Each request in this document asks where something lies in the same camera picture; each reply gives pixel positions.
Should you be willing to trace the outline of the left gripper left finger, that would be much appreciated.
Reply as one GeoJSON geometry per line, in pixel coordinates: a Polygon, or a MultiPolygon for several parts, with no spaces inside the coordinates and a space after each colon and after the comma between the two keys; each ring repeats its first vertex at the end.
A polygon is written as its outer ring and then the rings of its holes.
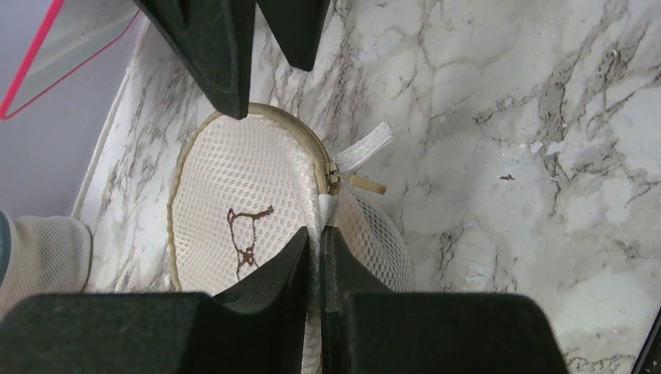
{"type": "Polygon", "coordinates": [[[226,291],[38,295],[1,324],[4,373],[298,373],[309,233],[226,291]]]}

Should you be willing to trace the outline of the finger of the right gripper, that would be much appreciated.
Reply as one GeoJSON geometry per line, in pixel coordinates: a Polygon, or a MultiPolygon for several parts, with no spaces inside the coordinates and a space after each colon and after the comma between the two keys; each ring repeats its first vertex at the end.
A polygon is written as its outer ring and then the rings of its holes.
{"type": "Polygon", "coordinates": [[[254,1],[135,0],[213,107],[248,114],[254,1]]]}
{"type": "Polygon", "coordinates": [[[329,0],[257,0],[288,63],[310,72],[316,61],[329,0]]]}

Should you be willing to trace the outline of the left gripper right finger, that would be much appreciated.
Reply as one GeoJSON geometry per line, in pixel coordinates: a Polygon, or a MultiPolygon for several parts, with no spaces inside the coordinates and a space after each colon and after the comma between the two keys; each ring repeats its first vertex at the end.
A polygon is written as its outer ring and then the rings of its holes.
{"type": "Polygon", "coordinates": [[[523,295],[395,292],[341,231],[320,243],[325,373],[565,373],[541,308],[523,295]]]}

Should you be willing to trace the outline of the beige mesh laundry bag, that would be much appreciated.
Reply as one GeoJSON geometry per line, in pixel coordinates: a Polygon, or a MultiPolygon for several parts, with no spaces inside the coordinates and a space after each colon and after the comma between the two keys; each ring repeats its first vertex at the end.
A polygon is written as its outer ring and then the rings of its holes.
{"type": "Polygon", "coordinates": [[[301,227],[311,239],[300,373],[322,370],[320,236],[339,228],[352,255],[392,291],[410,291],[412,262],[394,222],[355,189],[386,187],[356,170],[394,138],[381,122],[330,153],[283,109],[251,104],[244,119],[213,113],[182,148],[168,201],[170,277],[177,291],[217,294],[274,258],[301,227]]]}

